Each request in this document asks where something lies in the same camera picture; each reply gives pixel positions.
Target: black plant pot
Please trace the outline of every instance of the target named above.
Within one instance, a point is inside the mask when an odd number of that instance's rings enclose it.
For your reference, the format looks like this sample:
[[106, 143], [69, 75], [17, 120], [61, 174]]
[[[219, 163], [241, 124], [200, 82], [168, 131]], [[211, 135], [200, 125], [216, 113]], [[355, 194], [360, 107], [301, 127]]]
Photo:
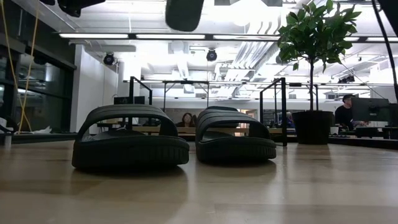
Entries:
[[293, 113], [299, 144], [328, 144], [334, 115], [330, 111], [303, 111]]

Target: ceiling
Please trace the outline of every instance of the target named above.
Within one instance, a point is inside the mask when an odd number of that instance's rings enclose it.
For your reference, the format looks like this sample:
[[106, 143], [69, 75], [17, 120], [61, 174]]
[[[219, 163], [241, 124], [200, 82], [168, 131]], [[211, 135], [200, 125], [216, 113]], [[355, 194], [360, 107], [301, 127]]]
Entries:
[[[13, 0], [30, 13], [35, 12], [35, 1]], [[201, 21], [193, 33], [210, 34], [276, 34], [278, 28], [285, 23], [285, 15], [297, 11], [301, 3], [309, 0], [296, 0], [295, 3], [284, 3], [283, 7], [263, 7], [260, 0], [240, 0], [249, 4], [237, 3], [231, 6], [215, 6], [215, 0], [205, 0]], [[133, 32], [133, 33], [176, 33], [167, 27], [164, 21], [165, 1], [163, 0], [107, 0], [105, 3], [87, 7], [82, 10], [80, 18], [74, 18], [62, 12], [58, 6], [40, 5], [40, 19], [59, 32]], [[357, 30], [359, 35], [380, 36], [381, 31], [370, 4], [356, 5], [357, 11], [363, 13], [358, 17]], [[381, 12], [383, 23], [389, 36], [395, 36], [388, 20]], [[173, 71], [187, 69], [192, 75], [197, 71], [210, 71], [215, 80], [234, 81], [249, 78], [250, 81], [263, 82], [284, 75], [288, 82], [307, 82], [308, 63], [300, 62], [300, 68], [292, 71], [291, 65], [277, 64], [275, 58], [278, 49], [274, 43], [265, 42], [223, 42], [223, 41], [178, 41], [167, 40], [91, 40], [75, 41], [93, 49], [112, 49], [120, 61], [128, 62], [130, 57], [137, 57], [141, 62], [142, 75], [146, 80], [159, 75], [171, 75]], [[135, 50], [123, 51], [128, 46]], [[207, 62], [208, 49], [215, 49], [218, 58], [215, 62]], [[95, 50], [94, 54], [103, 57], [103, 51]], [[398, 44], [392, 44], [394, 54], [398, 56]], [[338, 78], [349, 74], [349, 68], [365, 82], [369, 81], [370, 68], [387, 60], [384, 43], [354, 44], [342, 58], [342, 66], [329, 65], [322, 73], [322, 65], [315, 67], [316, 82], [337, 83]], [[220, 67], [246, 68], [226, 72]], [[191, 80], [200, 77], [191, 76]]]

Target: person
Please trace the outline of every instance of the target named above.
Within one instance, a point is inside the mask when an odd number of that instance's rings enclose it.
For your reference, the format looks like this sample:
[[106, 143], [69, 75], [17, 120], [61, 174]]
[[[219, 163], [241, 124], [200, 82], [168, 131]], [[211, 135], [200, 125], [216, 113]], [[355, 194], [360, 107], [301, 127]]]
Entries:
[[185, 113], [182, 116], [181, 122], [175, 124], [177, 127], [195, 127], [195, 123], [193, 122], [193, 116], [191, 113]]
[[355, 126], [361, 125], [365, 126], [366, 123], [363, 121], [353, 121], [353, 111], [351, 109], [352, 103], [351, 99], [355, 96], [352, 94], [345, 95], [343, 97], [343, 105], [339, 106], [335, 111], [335, 121], [336, 124], [340, 124], [343, 127], [347, 127], [350, 131], [354, 129]]

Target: white ceiling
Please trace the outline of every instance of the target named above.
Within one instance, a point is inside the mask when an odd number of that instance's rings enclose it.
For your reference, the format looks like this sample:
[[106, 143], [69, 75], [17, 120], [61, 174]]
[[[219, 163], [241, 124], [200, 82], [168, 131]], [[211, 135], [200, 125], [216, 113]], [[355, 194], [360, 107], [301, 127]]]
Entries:
[[[22, 6], [25, 10], [34, 14], [35, 1], [13, 0]], [[164, 21], [165, 1], [163, 0], [107, 0], [105, 3], [87, 7], [82, 10], [81, 17], [75, 18], [66, 15], [58, 6], [40, 5], [40, 19], [46, 22], [59, 32], [153, 32], [166, 33], [177, 32], [167, 27]], [[278, 13], [282, 14], [282, 18], [290, 11], [296, 11], [295, 4], [286, 4], [277, 11], [275, 8], [264, 9], [259, 11], [258, 7], [240, 7], [235, 9], [232, 6], [214, 6], [214, 0], [205, 0], [201, 21], [194, 33], [213, 33], [213, 34], [245, 34], [250, 32], [249, 28], [256, 26], [256, 20], [269, 21], [276, 24]], [[381, 35], [380, 28], [376, 21], [376, 16], [371, 5], [357, 5], [357, 11], [363, 13], [358, 17], [357, 30], [359, 35]], [[236, 24], [245, 22], [242, 18], [252, 18], [250, 25], [238, 26]], [[387, 33], [395, 36], [385, 15], [381, 12], [383, 23]], [[90, 45], [135, 45], [136, 53], [121, 52], [116, 54], [122, 60], [128, 60], [131, 55], [138, 56], [142, 64], [143, 74], [151, 73], [172, 73], [172, 70], [178, 69], [178, 57], [169, 54], [170, 41], [91, 41]], [[208, 63], [205, 59], [206, 53], [196, 52], [194, 55], [187, 55], [187, 66], [189, 70], [210, 70], [214, 71], [218, 62], [226, 60], [234, 60], [241, 49], [242, 42], [206, 42], [206, 41], [188, 41], [188, 46], [202, 46], [207, 48], [215, 48], [218, 53], [217, 62]], [[398, 44], [392, 45], [393, 52], [398, 55]], [[252, 52], [245, 54], [253, 54], [256, 50], [254, 47]], [[354, 47], [347, 51], [346, 58], [343, 63], [348, 68], [356, 67], [361, 76], [366, 77], [369, 74], [369, 68], [364, 66], [368, 60], [385, 57], [387, 55], [386, 46], [380, 44], [354, 44]], [[308, 63], [300, 62], [300, 69], [292, 71], [291, 66], [276, 65], [275, 54], [270, 60], [259, 67], [256, 71], [258, 76], [255, 78], [273, 79], [280, 72], [285, 72], [286, 77], [295, 82], [306, 82], [308, 80]], [[322, 73], [322, 65], [315, 68], [317, 79], [323, 82], [337, 82], [336, 79], [331, 80], [332, 76], [338, 75], [345, 71], [342, 65], [330, 65], [325, 73]]]

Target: man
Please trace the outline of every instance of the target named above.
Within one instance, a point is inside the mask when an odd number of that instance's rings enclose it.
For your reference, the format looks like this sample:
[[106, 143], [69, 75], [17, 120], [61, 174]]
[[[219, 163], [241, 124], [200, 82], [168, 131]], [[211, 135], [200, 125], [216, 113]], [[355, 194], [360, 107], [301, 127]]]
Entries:
[[341, 124], [347, 127], [350, 131], [354, 129], [357, 125], [366, 125], [363, 121], [353, 121], [352, 103], [351, 99], [355, 96], [352, 94], [345, 95], [343, 97], [343, 106], [339, 106], [335, 111], [336, 124]]

